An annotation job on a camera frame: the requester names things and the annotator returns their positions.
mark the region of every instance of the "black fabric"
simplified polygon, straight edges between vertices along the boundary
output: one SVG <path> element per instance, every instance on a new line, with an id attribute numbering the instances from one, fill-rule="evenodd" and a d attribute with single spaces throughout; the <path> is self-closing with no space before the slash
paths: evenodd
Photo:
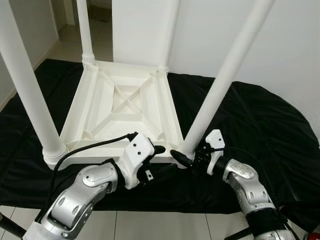
<path id="1" fill-rule="evenodd" d="M 254 237 L 274 230 L 285 230 L 285 219 L 273 208 L 254 211 L 245 216 Z"/>
<path id="2" fill-rule="evenodd" d="M 35 71 L 58 132 L 82 71 L 81 63 L 51 59 Z M 168 81 L 185 137 L 214 79 L 170 73 Z M 226 147 L 242 148 L 261 162 L 272 183 L 274 200 L 294 222 L 307 231 L 316 227 L 319 206 L 301 209 L 312 201 L 320 202 L 319 143 L 298 110 L 260 86 L 234 82 L 207 133 L 212 129 L 222 131 Z M 43 208 L 51 171 L 18 95 L 0 112 L 0 143 L 0 205 Z M 226 150 L 224 155 L 252 165 L 271 191 L 261 166 L 252 158 L 236 150 Z M 160 167 L 155 164 L 152 171 Z M 55 195 L 73 182 L 81 168 L 83 165 L 73 165 L 58 173 Z M 230 214 L 240 206 L 232 188 L 219 177 L 194 176 L 179 169 L 161 183 L 112 193 L 95 210 Z"/>

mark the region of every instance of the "tiled floor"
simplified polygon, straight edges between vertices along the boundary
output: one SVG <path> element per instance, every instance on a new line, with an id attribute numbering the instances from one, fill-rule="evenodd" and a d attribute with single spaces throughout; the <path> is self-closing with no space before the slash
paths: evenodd
<path id="1" fill-rule="evenodd" d="M 90 19 L 92 49 L 95 59 L 113 61 L 112 22 Z M 49 58 L 70 62 L 81 62 L 82 45 L 78 27 L 67 25 L 59 32 L 60 43 Z"/>
<path id="2" fill-rule="evenodd" d="M 113 61 L 112 23 L 90 20 L 93 51 L 97 60 Z M 81 62 L 79 29 L 66 26 L 50 58 Z M 0 206 L 0 212 L 28 228 L 39 210 Z M 77 240 L 223 240 L 248 226 L 241 213 L 186 214 L 176 212 L 93 212 Z M 294 226 L 302 238 L 305 232 Z M 1 240 L 18 240 L 0 229 Z M 252 240 L 252 236 L 243 240 Z"/>

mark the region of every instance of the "black cable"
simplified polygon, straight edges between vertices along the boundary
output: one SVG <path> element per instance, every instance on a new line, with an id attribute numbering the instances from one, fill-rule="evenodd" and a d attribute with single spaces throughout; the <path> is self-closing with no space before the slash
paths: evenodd
<path id="1" fill-rule="evenodd" d="M 260 165 L 261 170 L 263 171 L 263 174 L 264 174 L 265 179 L 266 179 L 266 181 L 267 181 L 267 184 L 269 185 L 271 194 L 272 194 L 272 196 L 273 196 L 273 197 L 272 197 L 272 198 L 273 198 L 273 204 L 274 204 L 274 206 L 275 206 L 275 208 L 276 208 L 279 216 L 283 216 L 283 215 L 281 214 L 281 211 L 280 211 L 280 208 L 279 208 L 279 204 L 278 204 L 278 201 L 277 201 L 277 198 L 276 198 L 276 194 L 275 194 L 274 188 L 273 188 L 273 186 L 272 186 L 272 184 L 271 184 L 271 181 L 270 181 L 270 179 L 269 179 L 269 177 L 268 177 L 268 174 L 267 174 L 267 172 L 265 171 L 262 163 L 261 163 L 255 156 L 253 156 L 250 152 L 248 152 L 248 151 L 246 151 L 246 150 L 244 150 L 244 149 L 241 149 L 241 148 L 239 148 L 239 147 L 228 146 L 228 147 L 223 147 L 223 148 L 213 148 L 213 149 L 211 150 L 211 152 L 213 153 L 213 152 L 224 151 L 224 150 L 237 150 L 237 151 L 241 151 L 241 152 L 243 152 L 243 153 L 246 153 L 246 154 L 248 154 L 249 156 L 251 156 L 251 157 Z M 295 240 L 299 240 L 298 235 L 297 235 L 297 234 L 295 233 L 295 231 L 289 226 L 289 224 L 288 224 L 288 219 L 285 218 L 285 219 L 283 220 L 283 222 L 284 222 L 284 225 L 286 226 L 286 228 L 287 228 L 289 231 L 292 232 Z"/>
<path id="2" fill-rule="evenodd" d="M 138 134 L 137 132 L 130 133 L 130 134 L 127 134 L 127 135 L 124 135 L 124 136 L 121 136 L 121 137 L 117 137 L 117 138 L 111 139 L 111 140 L 101 141 L 101 142 L 97 142 L 97 143 L 94 143 L 94 144 L 91 144 L 91 145 L 83 146 L 83 147 L 75 149 L 75 150 L 73 150 L 71 152 L 68 152 L 66 155 L 64 155 L 58 161 L 58 163 L 55 165 L 54 170 L 52 172 L 51 181 L 50 181 L 50 185 L 49 185 L 48 199 L 47 199 L 47 204 L 46 204 L 45 209 L 48 210 L 50 205 L 52 204 L 52 197 L 53 197 L 54 187 L 55 187 L 55 179 L 56 179 L 56 175 L 57 175 L 58 169 L 61 166 L 61 164 L 68 157 L 70 157 L 73 154 L 82 152 L 84 150 L 92 149 L 92 148 L 99 147 L 99 146 L 106 145 L 106 144 L 115 143 L 115 142 L 118 142 L 118 141 L 123 140 L 123 139 L 129 139 L 130 141 L 132 141 L 132 139 L 134 139 L 137 134 Z"/>
<path id="3" fill-rule="evenodd" d="M 295 231 L 292 229 L 292 227 L 290 227 L 289 223 L 286 221 L 284 224 L 285 224 L 286 228 L 287 228 L 289 231 L 292 232 L 294 238 L 295 238 L 296 240 L 299 240 L 298 235 L 295 233 Z"/>

